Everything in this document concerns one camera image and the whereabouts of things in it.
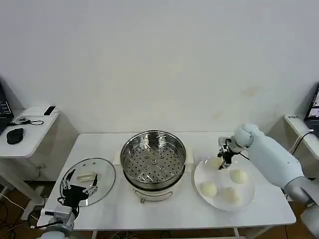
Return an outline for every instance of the white wall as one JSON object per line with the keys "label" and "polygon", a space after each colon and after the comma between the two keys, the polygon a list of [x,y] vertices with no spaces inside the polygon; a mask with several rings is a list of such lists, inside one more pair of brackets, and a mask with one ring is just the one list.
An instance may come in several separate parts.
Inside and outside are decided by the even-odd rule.
{"label": "white wall", "polygon": [[2,0],[0,75],[79,132],[268,131],[318,80],[317,0]]}

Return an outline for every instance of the wooden floor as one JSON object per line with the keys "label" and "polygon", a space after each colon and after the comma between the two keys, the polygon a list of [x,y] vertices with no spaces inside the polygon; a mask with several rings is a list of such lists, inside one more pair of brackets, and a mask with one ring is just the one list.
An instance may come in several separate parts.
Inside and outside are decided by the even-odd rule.
{"label": "wooden floor", "polygon": [[[43,196],[49,196],[51,186],[46,187]],[[17,190],[7,192],[9,197],[15,203],[25,207],[28,203],[28,199],[22,193]],[[292,202],[290,203],[293,211],[296,214],[297,222],[293,225],[287,226],[287,236],[285,226],[274,227],[258,237],[258,239],[313,239],[314,237],[309,233],[307,228],[302,224],[300,220],[300,213],[305,209],[304,206]],[[20,220],[21,209],[11,204],[6,199],[2,199],[0,202],[0,239],[35,239],[42,235],[43,231],[34,230],[28,227],[25,221]],[[39,211],[34,213],[35,216],[39,216]],[[7,230],[13,226],[18,226],[14,230],[4,234]],[[239,229],[241,236],[245,234],[247,229]],[[111,235],[116,232],[98,232],[98,239],[110,239]],[[203,237],[225,237],[234,236],[232,229],[222,230],[187,230],[187,231],[136,231],[136,232],[119,232],[112,239],[125,238],[126,233],[128,236],[132,236],[138,239],[159,239],[159,238],[203,238]],[[90,239],[92,232],[77,232],[74,236],[77,239]]]}

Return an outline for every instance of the black mouse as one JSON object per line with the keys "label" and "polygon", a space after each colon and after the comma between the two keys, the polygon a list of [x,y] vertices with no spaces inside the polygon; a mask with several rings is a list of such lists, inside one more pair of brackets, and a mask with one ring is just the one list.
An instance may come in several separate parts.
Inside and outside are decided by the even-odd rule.
{"label": "black mouse", "polygon": [[16,128],[11,131],[9,131],[6,134],[6,141],[8,144],[16,144],[21,142],[23,139],[23,128]]}

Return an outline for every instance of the dough ball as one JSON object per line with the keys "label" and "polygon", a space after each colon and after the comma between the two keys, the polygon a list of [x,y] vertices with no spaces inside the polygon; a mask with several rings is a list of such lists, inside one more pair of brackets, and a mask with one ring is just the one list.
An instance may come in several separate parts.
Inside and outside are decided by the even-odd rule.
{"label": "dough ball", "polygon": [[225,189],[225,199],[228,203],[238,203],[241,200],[237,191],[231,187]]}
{"label": "dough ball", "polygon": [[248,180],[248,175],[244,170],[235,169],[230,171],[230,178],[234,183],[245,184]]}
{"label": "dough ball", "polygon": [[202,194],[206,197],[213,198],[217,194],[217,187],[212,182],[205,182],[200,185],[200,190]]}
{"label": "dough ball", "polygon": [[219,168],[220,165],[222,165],[223,159],[222,158],[215,158],[209,161],[209,166],[212,168]]}

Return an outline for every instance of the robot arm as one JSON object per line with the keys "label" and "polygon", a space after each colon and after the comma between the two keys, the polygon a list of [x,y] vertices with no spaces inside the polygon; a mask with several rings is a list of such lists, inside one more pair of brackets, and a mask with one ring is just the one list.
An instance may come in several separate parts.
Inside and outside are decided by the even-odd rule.
{"label": "robot arm", "polygon": [[89,188],[73,185],[70,183],[75,169],[62,179],[62,197],[57,201],[61,204],[53,211],[45,211],[45,215],[53,216],[50,222],[43,226],[31,227],[35,229],[46,228],[46,232],[41,239],[64,239],[68,236],[74,227],[74,220],[79,215],[79,203],[87,200],[97,189],[98,175],[95,176],[92,185]]}
{"label": "robot arm", "polygon": [[231,165],[232,156],[246,150],[250,161],[270,183],[308,206],[301,218],[309,231],[319,238],[319,185],[304,176],[294,156],[254,124],[238,127],[231,138],[220,137],[218,143],[221,146],[218,156],[223,157],[220,170]]}

